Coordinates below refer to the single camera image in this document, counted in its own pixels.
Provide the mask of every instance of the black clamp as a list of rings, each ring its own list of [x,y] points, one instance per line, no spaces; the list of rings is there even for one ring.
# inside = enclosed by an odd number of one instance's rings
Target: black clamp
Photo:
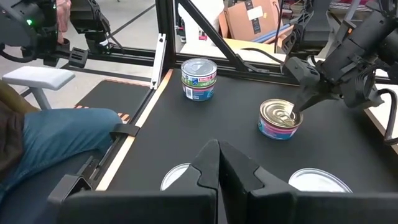
[[[113,141],[116,140],[117,137],[120,136],[133,136],[136,137],[139,131],[139,127],[133,124],[117,124],[113,128],[113,131],[110,132],[111,138]]]

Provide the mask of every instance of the white paper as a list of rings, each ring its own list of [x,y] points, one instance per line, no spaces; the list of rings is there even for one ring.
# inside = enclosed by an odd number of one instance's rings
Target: white paper
[[[257,19],[259,17],[262,17],[263,12],[262,12],[262,7],[261,6],[257,6],[254,9],[250,9],[248,10],[248,18],[249,20],[253,20],[253,19]]]

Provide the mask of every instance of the can lid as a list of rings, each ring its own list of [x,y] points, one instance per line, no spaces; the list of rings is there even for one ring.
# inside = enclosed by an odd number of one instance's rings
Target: can lid
[[[189,163],[180,164],[173,169],[171,169],[163,178],[162,184],[160,185],[160,190],[166,190],[172,183],[174,183],[181,175],[188,169]]]
[[[205,58],[193,58],[182,63],[181,69],[187,75],[203,77],[215,73],[217,65]]]
[[[261,114],[273,125],[293,128],[302,122],[302,114],[292,113],[293,106],[285,100],[267,100],[261,105]]]
[[[352,193],[351,189],[339,178],[320,169],[305,168],[296,171],[289,184],[304,192],[342,192]]]

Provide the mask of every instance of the open can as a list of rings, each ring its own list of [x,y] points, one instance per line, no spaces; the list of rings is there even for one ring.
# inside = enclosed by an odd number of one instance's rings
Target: open can
[[[289,179],[289,184],[304,192],[341,192],[353,191],[339,178],[324,170],[306,168],[296,171]]]
[[[168,171],[168,173],[164,176],[162,180],[162,184],[160,185],[160,190],[164,191],[168,187],[170,187],[170,185],[172,185],[172,183],[174,183],[178,178],[180,178],[181,175],[188,169],[189,165],[190,165],[189,163],[180,164],[178,166],[175,166],[170,171]]]
[[[264,101],[260,106],[260,132],[276,140],[290,139],[303,122],[302,113],[293,113],[291,102],[279,99]]]

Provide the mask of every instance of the stacked cans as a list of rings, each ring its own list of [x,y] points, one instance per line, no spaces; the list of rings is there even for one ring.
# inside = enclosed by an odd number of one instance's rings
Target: stacked cans
[[[217,65],[211,60],[193,58],[181,65],[184,95],[193,101],[206,101],[213,96]]]

